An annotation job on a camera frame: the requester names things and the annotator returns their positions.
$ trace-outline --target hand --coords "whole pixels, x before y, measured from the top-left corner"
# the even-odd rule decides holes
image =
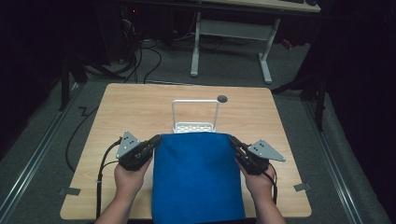
[[[120,196],[126,200],[134,198],[137,192],[143,186],[143,180],[149,164],[150,158],[138,171],[127,171],[121,165],[117,165],[114,170],[114,178],[116,180],[116,197]]]
[[[261,175],[249,175],[245,168],[238,162],[239,169],[245,176],[247,189],[251,193],[253,200],[272,200],[272,187],[273,183],[267,176]],[[265,171],[272,178],[275,177],[274,168],[269,165],[268,169]]]

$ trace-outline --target wooden table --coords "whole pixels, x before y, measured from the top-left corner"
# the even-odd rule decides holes
[[[125,131],[141,141],[158,133],[172,133],[172,102],[176,99],[213,100],[219,95],[228,102],[219,107],[216,125],[218,133],[230,133],[247,144],[264,139],[286,158],[286,162],[272,161],[278,174],[277,206],[284,217],[308,217],[311,207],[305,192],[293,186],[301,184],[299,172],[270,90],[265,88],[168,86],[109,84],[81,154],[70,188],[81,189],[78,196],[66,195],[61,210],[64,219],[95,219],[96,178],[100,162],[107,148]],[[191,112],[177,112],[177,119],[194,121],[213,118],[206,106]],[[118,148],[107,156],[115,161]],[[102,209],[115,194],[115,164],[104,170]],[[247,217],[255,217],[254,204],[242,177],[242,191]],[[143,188],[136,195],[131,218],[151,218],[152,164],[145,176]]]

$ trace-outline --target desk leg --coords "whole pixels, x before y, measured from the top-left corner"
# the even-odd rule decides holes
[[[192,53],[192,62],[191,62],[191,77],[198,77],[200,31],[201,31],[201,12],[197,12],[197,22],[195,25],[195,44],[194,44],[194,52]]]
[[[280,19],[276,19],[274,22],[273,28],[271,29],[268,40],[267,40],[267,46],[265,48],[265,52],[259,54],[260,65],[262,66],[262,75],[264,76],[264,81],[267,84],[272,83],[270,70],[268,69],[268,64],[267,64],[267,57],[268,57],[268,53],[270,52],[271,46],[274,42],[274,38],[275,38],[277,27],[279,26],[279,23],[280,23]]]

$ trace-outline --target dark background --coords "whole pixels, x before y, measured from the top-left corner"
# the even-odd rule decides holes
[[[48,0],[1,3],[1,158],[59,79],[65,43],[96,63],[125,58],[118,9],[106,6],[112,12],[106,14],[102,7],[78,4]],[[395,1],[336,0],[319,4],[322,14],[353,22],[337,21],[319,28],[314,21],[285,18],[276,43],[287,39],[292,45],[313,44],[297,78],[327,72],[327,92],[346,138],[378,200],[396,222],[392,208],[396,199],[392,181],[396,159]],[[190,20],[183,19],[192,18],[191,12],[173,10],[142,9],[139,13],[139,28],[169,45],[177,35],[174,30],[184,34],[189,28],[190,24],[183,21]],[[332,53],[331,66],[323,68],[322,62]]]

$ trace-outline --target blue towel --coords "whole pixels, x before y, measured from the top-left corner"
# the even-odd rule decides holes
[[[154,223],[245,217],[239,167],[229,138],[225,133],[162,134],[154,155]]]

